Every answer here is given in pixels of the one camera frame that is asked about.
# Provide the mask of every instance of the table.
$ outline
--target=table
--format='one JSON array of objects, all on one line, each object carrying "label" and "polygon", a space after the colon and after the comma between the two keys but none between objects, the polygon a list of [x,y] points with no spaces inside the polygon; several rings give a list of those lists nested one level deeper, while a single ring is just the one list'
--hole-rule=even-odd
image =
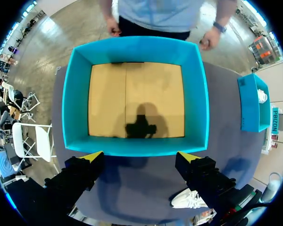
[{"label": "table", "polygon": [[[264,132],[241,131],[241,103],[234,71],[204,63],[209,94],[210,125],[208,149],[194,153],[209,156],[237,188],[247,184],[257,167]],[[72,156],[86,153],[65,149],[61,103],[67,67],[56,77],[52,105],[52,125],[56,155],[61,168]],[[86,216],[120,225],[162,224],[191,218],[206,208],[173,209],[169,198],[186,188],[175,168],[175,155],[160,157],[105,156],[105,170],[90,192],[77,201]]]}]

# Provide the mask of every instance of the small teal box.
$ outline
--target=small teal box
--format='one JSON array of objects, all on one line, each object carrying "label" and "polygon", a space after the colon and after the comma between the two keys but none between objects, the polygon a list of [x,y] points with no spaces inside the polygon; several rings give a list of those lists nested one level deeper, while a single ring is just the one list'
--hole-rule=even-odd
[{"label": "small teal box", "polygon": [[[88,135],[88,93],[93,65],[154,62],[180,65],[183,77],[185,137],[127,139]],[[73,49],[63,90],[62,127],[67,149],[115,156],[162,156],[206,150],[209,104],[207,80],[196,44],[161,37],[100,40]]]},{"label": "small teal box", "polygon": [[[268,86],[255,74],[238,79],[241,100],[241,130],[261,132],[270,126],[270,98]],[[267,101],[259,103],[258,89],[267,95]]]}]

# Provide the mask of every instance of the cardboard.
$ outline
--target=cardboard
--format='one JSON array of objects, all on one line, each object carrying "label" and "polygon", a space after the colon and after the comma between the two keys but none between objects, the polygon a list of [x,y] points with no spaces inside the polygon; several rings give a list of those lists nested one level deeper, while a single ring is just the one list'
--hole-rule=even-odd
[{"label": "cardboard", "polygon": [[89,90],[89,135],[127,137],[125,127],[145,115],[153,138],[184,137],[183,80],[179,65],[94,65]]},{"label": "cardboard", "polygon": [[125,67],[92,67],[88,98],[89,135],[125,137]]}]

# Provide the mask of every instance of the white folding chair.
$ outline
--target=white folding chair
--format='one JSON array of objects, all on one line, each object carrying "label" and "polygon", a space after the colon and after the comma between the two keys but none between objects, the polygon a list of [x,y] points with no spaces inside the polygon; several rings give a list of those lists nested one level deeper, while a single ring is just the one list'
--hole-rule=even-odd
[{"label": "white folding chair", "polygon": [[[2,86],[4,88],[4,92],[3,92],[3,101],[4,103],[7,105],[7,97],[10,99],[11,102],[13,102],[14,105],[16,105],[18,107],[18,109],[21,112],[19,120],[21,118],[24,118],[25,116],[28,118],[28,120],[32,120],[33,122],[36,122],[33,119],[33,114],[30,113],[31,110],[33,110],[36,106],[38,106],[40,104],[40,101],[38,100],[38,98],[36,97],[35,93],[30,93],[29,96],[27,97],[27,99],[25,99],[22,102],[22,107],[20,107],[15,99],[15,95],[14,95],[14,87],[12,85],[7,84],[6,82],[2,83]],[[30,106],[30,102],[33,99],[33,97],[35,98],[35,100],[37,101],[37,103],[34,106]]]},{"label": "white folding chair", "polygon": [[[30,155],[31,154],[30,151],[34,146],[34,144],[30,147],[28,151],[24,149],[23,140],[22,140],[22,126],[35,127],[38,155]],[[52,155],[52,149],[54,143],[52,142],[52,145],[50,146],[49,133],[51,127],[52,125],[34,125],[34,124],[26,124],[19,122],[16,122],[13,125],[12,130],[13,130],[13,142],[14,142],[15,152],[17,156],[23,158],[19,163],[19,166],[23,162],[24,158],[43,158],[45,161],[50,162],[51,158],[56,157],[56,155]]]}]

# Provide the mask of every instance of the shoe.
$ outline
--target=shoe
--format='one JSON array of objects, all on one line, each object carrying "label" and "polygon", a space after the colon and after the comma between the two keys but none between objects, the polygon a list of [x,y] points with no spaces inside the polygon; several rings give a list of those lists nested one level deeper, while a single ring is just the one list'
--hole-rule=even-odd
[{"label": "shoe", "polygon": [[191,191],[189,188],[179,193],[172,201],[171,205],[175,209],[208,207],[198,192]]}]

